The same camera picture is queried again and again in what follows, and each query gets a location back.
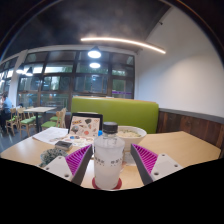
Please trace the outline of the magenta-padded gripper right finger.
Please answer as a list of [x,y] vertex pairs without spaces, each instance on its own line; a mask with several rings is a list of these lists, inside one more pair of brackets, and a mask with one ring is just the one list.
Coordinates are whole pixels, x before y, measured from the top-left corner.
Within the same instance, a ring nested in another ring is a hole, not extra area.
[[137,144],[131,145],[130,153],[144,185],[182,169],[182,166],[167,154],[162,153],[157,155]]

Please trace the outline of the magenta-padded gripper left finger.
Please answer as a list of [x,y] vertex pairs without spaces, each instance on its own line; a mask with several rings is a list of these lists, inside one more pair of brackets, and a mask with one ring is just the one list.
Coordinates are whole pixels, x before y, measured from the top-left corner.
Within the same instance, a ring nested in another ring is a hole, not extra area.
[[76,185],[81,185],[92,155],[92,145],[87,145],[66,157],[57,156],[45,166],[44,170]]

